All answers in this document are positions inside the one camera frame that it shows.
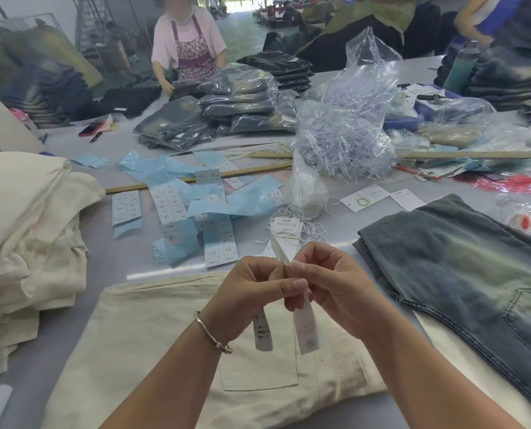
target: water bottle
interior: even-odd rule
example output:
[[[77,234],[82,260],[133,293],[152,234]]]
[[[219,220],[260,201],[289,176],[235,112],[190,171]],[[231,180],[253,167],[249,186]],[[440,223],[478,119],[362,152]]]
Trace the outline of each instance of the water bottle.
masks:
[[[505,224],[531,236],[531,205],[512,199],[507,194],[498,194],[496,204],[500,207]]]
[[[452,65],[452,70],[444,83],[446,90],[462,96],[464,89],[468,85],[472,69],[480,57],[480,52],[480,43],[478,41],[469,39],[464,43],[464,48],[458,53]]]

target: red phone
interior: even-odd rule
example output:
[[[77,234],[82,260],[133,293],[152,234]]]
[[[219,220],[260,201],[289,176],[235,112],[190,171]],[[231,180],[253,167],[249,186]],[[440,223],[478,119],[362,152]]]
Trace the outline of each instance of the red phone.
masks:
[[[103,127],[104,122],[93,122],[79,133],[79,136],[94,136]]]

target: woman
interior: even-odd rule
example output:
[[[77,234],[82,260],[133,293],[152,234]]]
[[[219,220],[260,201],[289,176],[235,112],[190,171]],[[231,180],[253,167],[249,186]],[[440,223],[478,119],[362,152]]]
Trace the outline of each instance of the woman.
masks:
[[[227,351],[264,305],[285,299],[294,311],[304,292],[363,341],[412,429],[522,428],[399,314],[351,256],[330,245],[306,245],[290,267],[244,257],[199,319]],[[202,324],[193,320],[100,429],[195,428],[222,356]]]
[[[166,13],[155,26],[152,69],[163,90],[174,88],[164,70],[174,68],[179,79],[203,79],[226,64],[226,44],[212,14],[189,0],[164,0]]]
[[[518,9],[521,0],[470,0],[454,20],[459,35],[452,43],[463,44],[476,39],[484,48],[493,42],[493,35]]]

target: folded cream pants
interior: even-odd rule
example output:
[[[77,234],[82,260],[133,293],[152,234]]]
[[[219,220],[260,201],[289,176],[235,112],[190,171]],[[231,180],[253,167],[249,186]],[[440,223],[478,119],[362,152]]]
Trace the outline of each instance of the folded cream pants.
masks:
[[[224,273],[106,289],[47,404],[44,429],[93,429],[142,381],[216,292]],[[250,325],[223,355],[199,429],[287,425],[348,397],[385,390],[361,341],[319,307],[325,344],[300,355],[291,313],[266,306],[273,352],[255,349]]]

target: silver bangle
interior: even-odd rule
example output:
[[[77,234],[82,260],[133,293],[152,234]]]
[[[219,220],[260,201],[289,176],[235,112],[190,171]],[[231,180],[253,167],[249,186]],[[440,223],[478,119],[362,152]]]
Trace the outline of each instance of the silver bangle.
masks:
[[[204,325],[204,323],[200,320],[200,312],[195,312],[194,313],[194,320],[196,322],[198,322],[198,324],[204,330],[206,335],[210,338],[210,340],[212,340],[214,342],[214,347],[215,348],[218,348],[223,353],[226,353],[228,355],[230,355],[233,352],[233,349],[230,348],[228,345],[222,345],[218,340],[214,339],[214,336],[212,336],[210,331],[208,331],[208,328],[206,328],[206,325]]]

